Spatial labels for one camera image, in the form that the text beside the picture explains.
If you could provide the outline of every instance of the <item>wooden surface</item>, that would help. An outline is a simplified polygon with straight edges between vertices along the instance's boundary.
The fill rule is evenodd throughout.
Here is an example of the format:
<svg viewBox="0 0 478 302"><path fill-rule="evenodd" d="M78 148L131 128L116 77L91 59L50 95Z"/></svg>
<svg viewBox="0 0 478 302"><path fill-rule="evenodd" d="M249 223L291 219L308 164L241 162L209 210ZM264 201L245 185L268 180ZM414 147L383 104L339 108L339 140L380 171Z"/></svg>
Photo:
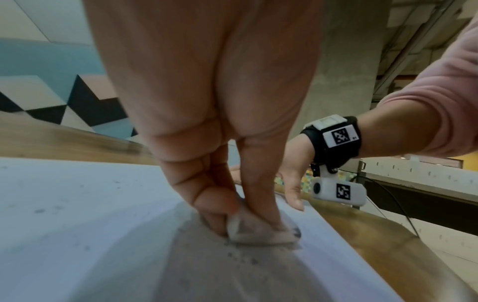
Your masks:
<svg viewBox="0 0 478 302"><path fill-rule="evenodd" d="M4 112L0 112L0 156L155 164L140 144ZM281 186L276 190L283 192ZM313 200L309 194L302 198L405 301L478 302L478 294L400 224L341 204Z"/></svg>

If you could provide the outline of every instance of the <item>pink sweater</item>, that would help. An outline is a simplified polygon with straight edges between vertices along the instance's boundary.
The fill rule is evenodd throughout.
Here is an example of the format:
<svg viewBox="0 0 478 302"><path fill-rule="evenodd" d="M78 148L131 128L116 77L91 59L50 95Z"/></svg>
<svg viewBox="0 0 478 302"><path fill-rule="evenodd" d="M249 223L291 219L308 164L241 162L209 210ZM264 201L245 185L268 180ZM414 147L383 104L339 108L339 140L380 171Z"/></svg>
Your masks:
<svg viewBox="0 0 478 302"><path fill-rule="evenodd" d="M441 59L380 105L404 99L427 103L442 118L440 130L422 153L447 157L478 149L478 14Z"/></svg>

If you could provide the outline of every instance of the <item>black wire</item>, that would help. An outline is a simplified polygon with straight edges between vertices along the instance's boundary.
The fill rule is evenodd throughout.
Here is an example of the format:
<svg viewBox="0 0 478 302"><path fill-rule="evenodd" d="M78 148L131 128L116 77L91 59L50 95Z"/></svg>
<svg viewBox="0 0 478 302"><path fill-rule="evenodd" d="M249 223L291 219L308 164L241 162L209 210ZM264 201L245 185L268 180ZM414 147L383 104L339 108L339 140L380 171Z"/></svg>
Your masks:
<svg viewBox="0 0 478 302"><path fill-rule="evenodd" d="M393 198L393 200L397 203L398 207L400 208L400 210L402 210L403 212L403 215L405 215L405 217L407 218L408 222L410 223L410 225L412 226L413 230L415 231L415 234L417 234L417 237L419 239L420 238L420 235L418 235L418 232L417 232L417 229L415 228L415 226L413 225L412 221L410 220L410 217L407 215L407 212L405 212L405 209L402 207L402 205L398 202L397 198L395 198L395 196L392 194L392 192L390 192L385 186L383 186L381 183L379 183L378 181L374 180L374 179L371 179L371 178L368 178L367 176L361 176L361 175L356 175L354 177L352 177L352 179L350 180L350 182L354 182L357 178L365 178L379 186L382 187L382 189L384 189L385 191L387 191L387 193Z"/></svg>

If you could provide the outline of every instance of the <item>forearm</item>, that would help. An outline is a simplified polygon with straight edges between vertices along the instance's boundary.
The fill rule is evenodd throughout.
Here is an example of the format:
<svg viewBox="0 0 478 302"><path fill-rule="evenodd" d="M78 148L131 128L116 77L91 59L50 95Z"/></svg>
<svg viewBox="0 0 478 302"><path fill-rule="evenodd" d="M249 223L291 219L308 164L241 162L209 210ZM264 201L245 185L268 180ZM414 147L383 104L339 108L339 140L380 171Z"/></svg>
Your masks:
<svg viewBox="0 0 478 302"><path fill-rule="evenodd" d="M440 128L439 113L417 101L394 101L358 116L362 145L358 157L419 153Z"/></svg>

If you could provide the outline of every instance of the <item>black wrist strap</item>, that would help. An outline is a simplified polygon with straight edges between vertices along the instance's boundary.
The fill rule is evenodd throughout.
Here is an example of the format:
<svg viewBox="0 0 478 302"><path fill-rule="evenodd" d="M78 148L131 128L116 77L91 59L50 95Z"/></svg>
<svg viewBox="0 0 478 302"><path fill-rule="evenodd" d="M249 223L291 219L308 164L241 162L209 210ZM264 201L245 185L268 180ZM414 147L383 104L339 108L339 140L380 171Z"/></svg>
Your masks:
<svg viewBox="0 0 478 302"><path fill-rule="evenodd" d="M333 173L350 158L359 155L361 134L357 126L357 118L354 116L344 118L347 122L322 130L314 126L308 126L302 130L301 133L307 135L314 146L315 156L311 165L314 176L315 170L318 170L320 165L326 165L329 172Z"/></svg>

